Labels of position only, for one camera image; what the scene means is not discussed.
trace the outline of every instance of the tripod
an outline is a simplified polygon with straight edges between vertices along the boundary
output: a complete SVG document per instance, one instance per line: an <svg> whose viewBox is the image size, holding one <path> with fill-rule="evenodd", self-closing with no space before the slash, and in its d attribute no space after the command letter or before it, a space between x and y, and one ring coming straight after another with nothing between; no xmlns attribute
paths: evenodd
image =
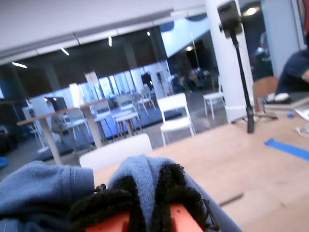
<svg viewBox="0 0 309 232"><path fill-rule="evenodd" d="M253 108L252 108L252 106L250 104L250 99L249 99L249 94L248 94L248 89L247 89L247 83L246 83L245 73L244 73L243 67L242 67L240 51L239 51L239 43L237 41L235 28L228 28L228 29L226 29L223 26L221 26L220 30L221 31L222 30L228 30L229 31L229 33L231 35L231 39L232 39L233 45L236 48L237 58L238 58L238 63L239 63L239 69L240 69L241 82L242 82L243 92L244 92L245 101L246 101L247 116L235 119L234 121L232 121L232 123L236 123L239 120L245 120L248 123L247 132L248 133L253 133L254 132L254 124L255 124L254 117L259 117L259 118L265 117L265 118L271 118L271 119L278 119L278 117L277 116L269 116L269 115L256 115L254 113Z"/></svg>

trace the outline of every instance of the black pole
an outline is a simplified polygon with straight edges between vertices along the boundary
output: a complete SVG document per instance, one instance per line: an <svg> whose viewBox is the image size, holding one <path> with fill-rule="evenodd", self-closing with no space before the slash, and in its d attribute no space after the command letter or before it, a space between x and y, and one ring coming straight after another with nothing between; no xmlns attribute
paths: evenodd
<svg viewBox="0 0 309 232"><path fill-rule="evenodd" d="M249 93L247 89L247 83L246 83L246 78L245 78L245 73L243 71L243 66L241 62L241 57L240 57L240 51L239 51L239 43L237 41L236 33L235 30L230 30L231 34L231 39L233 41L233 45L236 48L236 53L237 53L237 58L238 58L238 63L239 63L239 70L240 70L240 76L241 76L241 82L242 82L242 87L243 87L243 92L245 95L245 101L246 101L246 112L247 112L247 118L248 118L248 133L253 133L254 132L254 112L253 108L250 104L250 98L249 98Z"/></svg>

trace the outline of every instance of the white plastic chair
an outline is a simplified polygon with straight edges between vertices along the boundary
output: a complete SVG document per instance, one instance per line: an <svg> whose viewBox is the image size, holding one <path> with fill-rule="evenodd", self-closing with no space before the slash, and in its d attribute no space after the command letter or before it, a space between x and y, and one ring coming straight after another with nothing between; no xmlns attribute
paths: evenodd
<svg viewBox="0 0 309 232"><path fill-rule="evenodd" d="M142 105L145 112L146 112L146 115L148 116L148 112L147 112L147 109L146 109L146 106L145 106L145 103L149 103L149 104L152 104L153 107L154 107L154 110L156 111L156 108L155 108L155 104L154 104L154 101L151 99L151 97L147 97L147 95L150 95L150 89L149 87L145 87L142 91L141 91L141 95L142 97L137 100L137 106L139 105Z"/></svg>
<svg viewBox="0 0 309 232"><path fill-rule="evenodd" d="M119 108L121 111L134 109L137 112L135 105L133 104L132 95L131 94L122 94L116 97Z"/></svg>
<svg viewBox="0 0 309 232"><path fill-rule="evenodd" d="M95 171L149 151L152 147L148 135L139 134L88 152L80 157L79 162L83 168Z"/></svg>
<svg viewBox="0 0 309 232"><path fill-rule="evenodd" d="M163 125L160 129L164 146L166 145L164 133L168 133L170 131L179 131L182 129L190 129L192 136L196 134L190 118L189 110L187 107L187 100L184 93L176 94L166 98L161 98L158 100L158 105L161 110L163 119ZM180 108L185 108L187 116L180 119L174 119L169 121L165 120L164 112Z"/></svg>
<svg viewBox="0 0 309 232"><path fill-rule="evenodd" d="M67 112L67 116L68 116L67 118L64 116L63 120L66 127L73 129L73 135L75 140L76 140L75 127L77 127L77 129L79 130L79 126L82 124L85 124L88 134L91 135L87 124L87 120L85 119L84 114L80 109Z"/></svg>
<svg viewBox="0 0 309 232"><path fill-rule="evenodd" d="M225 102L223 101L224 94L222 92L222 85L221 85L220 77L218 77L218 81L219 81L218 92L204 95L204 104L205 104L206 115L208 115L208 113L207 113L207 101L209 101L210 104L211 104L211 113L212 113L212 119L213 120L214 120L214 113L213 113L212 101L217 100L217 99L221 99L223 104L225 105Z"/></svg>
<svg viewBox="0 0 309 232"><path fill-rule="evenodd" d="M27 127L30 129L30 133L34 134L35 139L38 140L41 132L38 130L38 127L35 125L35 122L33 124L27 125Z"/></svg>
<svg viewBox="0 0 309 232"><path fill-rule="evenodd" d="M111 130L111 128L110 128L110 126L108 125L107 120L106 120L106 118L107 118L108 116L112 116L112 114L111 114L111 109L110 109L110 106L109 106L109 104L108 104L108 100L93 105L93 106L92 106L92 109L93 109L93 111L94 111L94 113L95 113L95 115L94 115L94 120L95 120L95 122L98 123L98 122L101 122L101 121L104 120L105 123L106 123L106 125L107 125L107 127L108 127L108 129L109 129L109 131L110 131L110 133L111 133L111 135L112 135L112 137L113 137L113 139L115 139L115 137L114 137L114 135L113 135L113 133L112 133L112 130ZM101 110L106 110L106 109L107 109L107 111L105 111L105 112L103 112L103 113L98 113L99 111L101 111Z"/></svg>

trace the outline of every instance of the wooden table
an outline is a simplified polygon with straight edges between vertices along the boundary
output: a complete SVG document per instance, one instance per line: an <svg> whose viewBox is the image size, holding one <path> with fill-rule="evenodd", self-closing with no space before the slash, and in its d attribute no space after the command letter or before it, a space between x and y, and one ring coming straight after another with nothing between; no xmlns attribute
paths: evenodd
<svg viewBox="0 0 309 232"><path fill-rule="evenodd" d="M305 120L262 119L255 133L247 125L225 125L196 137L155 149L181 164L217 202L244 193L224 210L246 232L300 232L309 224L309 162L264 145L274 138L309 149L309 139L294 132ZM94 173L95 184L107 183L119 164Z"/></svg>
<svg viewBox="0 0 309 232"><path fill-rule="evenodd" d="M89 129L91 131L93 140L94 140L97 148L102 147L103 144L102 144L102 141L101 141L101 138L100 138L100 134L98 133L98 129L97 129L96 123L94 121L93 115L90 111L90 106L97 104L97 103L100 103L102 101L106 101L106 99L91 101L91 102L88 102L88 103L80 106L80 109L83 111L83 113L85 115L85 118L86 118L87 123L89 125ZM48 146L50 147L50 150L51 150L53 157L55 159L56 164L62 165L57 145L54 141L52 132L51 132L51 130L50 130L48 124L47 124L46 118L49 117L49 116L52 116L52 115L64 114L66 112L70 112L70 111L77 110L77 109L79 109L79 108L69 108L69 109L54 111L54 112L51 112L51 113L48 113L48 114L45 114L45 115L40 115L40 116L37 116L37 117L29 118L29 119L24 120L24 121L19 121L17 123L17 125L21 126L21 125L25 125L25 124L28 124L28 123L32 123L34 121L39 121L40 125L42 127L42 130L43 130L44 136L47 140Z"/></svg>

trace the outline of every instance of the chair back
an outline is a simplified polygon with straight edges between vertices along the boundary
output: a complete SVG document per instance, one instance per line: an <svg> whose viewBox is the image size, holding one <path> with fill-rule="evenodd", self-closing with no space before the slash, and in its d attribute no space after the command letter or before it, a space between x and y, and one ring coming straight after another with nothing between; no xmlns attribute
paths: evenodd
<svg viewBox="0 0 309 232"><path fill-rule="evenodd" d="M118 95L116 98L117 98L119 107L122 106L123 103L132 102L132 95L129 93Z"/></svg>
<svg viewBox="0 0 309 232"><path fill-rule="evenodd" d="M268 94L274 93L277 89L278 78L275 76L267 76L259 79L253 84L253 96L255 111L260 111L258 99Z"/></svg>
<svg viewBox="0 0 309 232"><path fill-rule="evenodd" d="M187 115L190 118L190 114L187 107L187 99L184 93L179 93L166 98L158 99L158 105L162 113L163 122L165 122L164 112L180 108L185 108Z"/></svg>
<svg viewBox="0 0 309 232"><path fill-rule="evenodd" d="M146 95L146 94L150 94L150 89L149 87L144 87L142 90L141 90L141 95Z"/></svg>
<svg viewBox="0 0 309 232"><path fill-rule="evenodd" d="M86 153L79 162L83 168L95 171L149 151L152 151L152 147L148 135L139 134Z"/></svg>
<svg viewBox="0 0 309 232"><path fill-rule="evenodd" d="M67 115L70 120L77 120L84 118L84 114L80 109L69 111L67 112Z"/></svg>
<svg viewBox="0 0 309 232"><path fill-rule="evenodd" d="M93 105L93 109L96 111L96 113L98 113L98 111L105 110L105 109L108 109L109 111L111 111L110 106L108 104L108 100L99 102Z"/></svg>

